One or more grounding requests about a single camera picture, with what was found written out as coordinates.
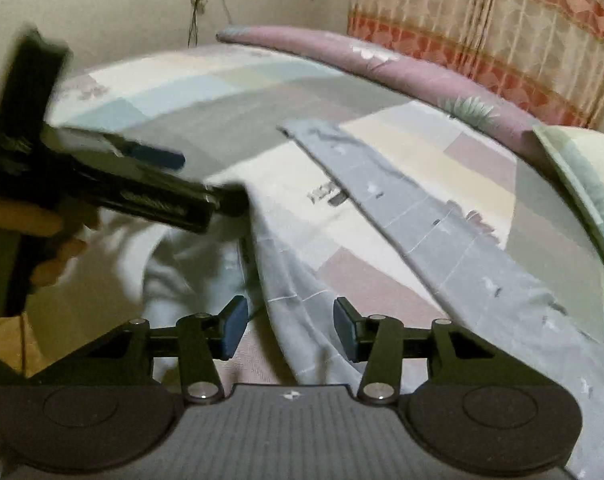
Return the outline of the person's left hand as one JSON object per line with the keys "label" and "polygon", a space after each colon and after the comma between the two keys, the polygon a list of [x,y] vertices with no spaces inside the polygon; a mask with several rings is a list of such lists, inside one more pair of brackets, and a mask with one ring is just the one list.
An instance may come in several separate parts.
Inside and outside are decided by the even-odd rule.
{"label": "person's left hand", "polygon": [[0,202],[0,231],[20,234],[33,242],[30,284],[47,287],[59,281],[67,265],[87,248],[85,240],[62,234],[64,221],[59,214],[34,205]]}

